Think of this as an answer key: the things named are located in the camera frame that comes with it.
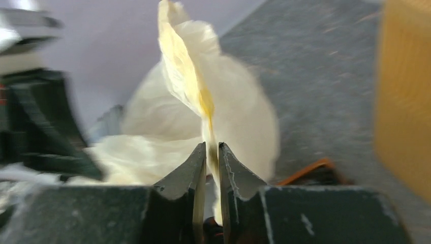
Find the black object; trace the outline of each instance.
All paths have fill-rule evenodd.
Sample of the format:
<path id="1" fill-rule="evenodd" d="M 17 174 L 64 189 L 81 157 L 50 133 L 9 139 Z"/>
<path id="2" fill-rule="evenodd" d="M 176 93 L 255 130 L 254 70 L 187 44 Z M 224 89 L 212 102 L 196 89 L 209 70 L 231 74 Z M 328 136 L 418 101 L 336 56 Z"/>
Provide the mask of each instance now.
<path id="1" fill-rule="evenodd" d="M 411 243 L 379 193 L 358 186 L 268 186 L 226 144 L 219 155 L 223 227 L 203 224 L 202 143 L 152 187 L 36 187 L 16 203 L 0 242 Z"/>
<path id="2" fill-rule="evenodd" d="M 10 34 L 0 37 L 0 56 L 28 53 L 57 39 L 61 23 L 46 14 L 0 8 L 2 25 L 9 28 L 4 31 Z"/>
<path id="3" fill-rule="evenodd" d="M 67 77 L 27 56 L 17 59 L 56 39 L 58 21 L 21 9 L 0 9 L 0 18 L 11 33 L 0 36 L 0 58 L 14 57 L 10 72 L 0 68 L 0 164 L 23 162 L 42 172 L 101 180 L 101 170 L 82 151 L 87 144 L 70 110 Z"/>

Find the gray floor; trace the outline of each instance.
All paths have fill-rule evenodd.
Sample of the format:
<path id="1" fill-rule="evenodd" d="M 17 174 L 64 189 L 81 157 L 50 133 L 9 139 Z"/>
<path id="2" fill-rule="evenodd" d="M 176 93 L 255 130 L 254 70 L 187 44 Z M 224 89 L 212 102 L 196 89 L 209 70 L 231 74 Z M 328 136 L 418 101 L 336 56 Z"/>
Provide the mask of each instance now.
<path id="1" fill-rule="evenodd" d="M 279 179 L 328 156 L 358 184 L 388 194 L 415 243 L 431 243 L 431 207 L 373 152 L 379 14 L 358 0 L 269 0 L 221 42 L 256 68 L 275 104 Z"/>

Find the crumpled plastic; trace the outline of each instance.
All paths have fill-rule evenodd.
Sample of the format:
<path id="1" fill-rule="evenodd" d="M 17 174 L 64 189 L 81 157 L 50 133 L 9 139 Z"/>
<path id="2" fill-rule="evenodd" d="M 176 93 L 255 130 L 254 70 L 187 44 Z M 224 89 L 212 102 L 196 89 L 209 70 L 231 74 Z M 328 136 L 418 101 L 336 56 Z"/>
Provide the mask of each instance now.
<path id="1" fill-rule="evenodd" d="M 208 119 L 199 104 L 208 96 L 215 139 L 228 144 L 260 178 L 271 179 L 279 155 L 279 126 L 258 79 L 224 54 L 212 26 L 191 20 L 181 3 L 160 1 L 159 45 L 161 60 L 128 102 L 122 135 L 105 137 L 87 149 L 107 173 L 104 184 L 152 185 L 182 164 L 207 140 Z M 220 198 L 214 218 L 222 224 Z"/>

